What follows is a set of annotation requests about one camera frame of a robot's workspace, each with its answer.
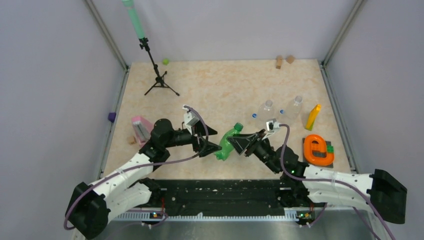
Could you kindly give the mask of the clear bottle blue-white cap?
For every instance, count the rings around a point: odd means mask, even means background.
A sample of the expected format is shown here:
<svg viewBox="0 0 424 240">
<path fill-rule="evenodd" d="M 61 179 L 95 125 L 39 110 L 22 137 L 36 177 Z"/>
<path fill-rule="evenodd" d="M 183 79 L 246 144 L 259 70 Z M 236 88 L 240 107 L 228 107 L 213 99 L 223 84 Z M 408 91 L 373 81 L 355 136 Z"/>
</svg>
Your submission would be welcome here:
<svg viewBox="0 0 424 240">
<path fill-rule="evenodd" d="M 274 118 L 274 105 L 272 100 L 266 100 L 256 111 L 256 126 L 266 128 L 266 122 Z"/>
</svg>

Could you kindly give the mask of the clear plastic bottle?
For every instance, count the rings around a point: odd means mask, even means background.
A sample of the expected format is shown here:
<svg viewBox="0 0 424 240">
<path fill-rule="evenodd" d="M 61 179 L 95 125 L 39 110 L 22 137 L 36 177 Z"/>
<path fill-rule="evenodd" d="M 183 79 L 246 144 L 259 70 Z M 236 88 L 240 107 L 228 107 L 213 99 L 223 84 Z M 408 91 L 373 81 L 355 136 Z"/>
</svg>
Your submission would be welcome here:
<svg viewBox="0 0 424 240">
<path fill-rule="evenodd" d="M 283 109 L 282 122 L 287 125 L 291 125 L 295 122 L 299 116 L 303 107 L 303 97 L 297 95 L 291 99 L 287 106 Z"/>
</svg>

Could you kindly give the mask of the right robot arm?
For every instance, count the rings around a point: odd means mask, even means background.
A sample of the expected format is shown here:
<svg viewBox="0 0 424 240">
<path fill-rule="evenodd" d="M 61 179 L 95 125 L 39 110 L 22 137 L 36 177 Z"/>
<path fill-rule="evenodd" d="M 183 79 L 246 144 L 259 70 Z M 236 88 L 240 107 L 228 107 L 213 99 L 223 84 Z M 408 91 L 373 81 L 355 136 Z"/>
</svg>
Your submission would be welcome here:
<svg viewBox="0 0 424 240">
<path fill-rule="evenodd" d="M 407 188 L 389 172 L 371 174 L 334 171 L 300 162 L 288 146 L 275 150 L 263 130 L 226 137 L 239 155 L 256 156 L 273 173 L 282 173 L 292 191 L 290 199 L 299 206 L 328 203 L 378 213 L 386 222 L 406 222 Z"/>
</svg>

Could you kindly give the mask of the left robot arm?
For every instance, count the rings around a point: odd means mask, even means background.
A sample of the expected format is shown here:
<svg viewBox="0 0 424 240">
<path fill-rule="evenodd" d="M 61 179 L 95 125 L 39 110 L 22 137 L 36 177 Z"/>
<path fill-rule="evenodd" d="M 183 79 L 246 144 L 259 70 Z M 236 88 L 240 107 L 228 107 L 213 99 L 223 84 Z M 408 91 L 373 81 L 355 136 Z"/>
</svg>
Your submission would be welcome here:
<svg viewBox="0 0 424 240">
<path fill-rule="evenodd" d="M 64 229 L 77 229 L 91 240 L 131 208 L 156 206 L 161 194 L 144 177 L 167 164 L 168 148 L 192 145 L 195 156 L 201 158 L 220 150 L 219 145 L 208 140 L 217 133 L 201 120 L 185 129 L 174 129 L 166 118 L 157 120 L 150 139 L 129 161 L 101 179 L 90 184 L 81 182 L 74 188 L 65 212 Z"/>
</svg>

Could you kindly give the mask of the green plastic bottle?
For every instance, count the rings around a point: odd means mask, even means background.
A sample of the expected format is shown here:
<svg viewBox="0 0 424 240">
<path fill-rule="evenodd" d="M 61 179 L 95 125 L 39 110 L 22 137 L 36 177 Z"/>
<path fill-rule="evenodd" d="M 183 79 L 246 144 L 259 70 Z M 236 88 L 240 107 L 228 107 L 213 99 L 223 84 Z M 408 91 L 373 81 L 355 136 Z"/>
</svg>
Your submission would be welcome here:
<svg viewBox="0 0 424 240">
<path fill-rule="evenodd" d="M 227 137 L 232 137 L 235 134 L 239 134 L 243 130 L 244 126 L 237 122 L 232 127 L 232 129 L 228 130 L 221 138 L 219 145 L 221 147 L 221 150 L 214 153 L 217 160 L 225 161 L 231 154 L 231 152 L 234 150 L 234 147 L 231 145 L 231 143 L 227 140 Z"/>
</svg>

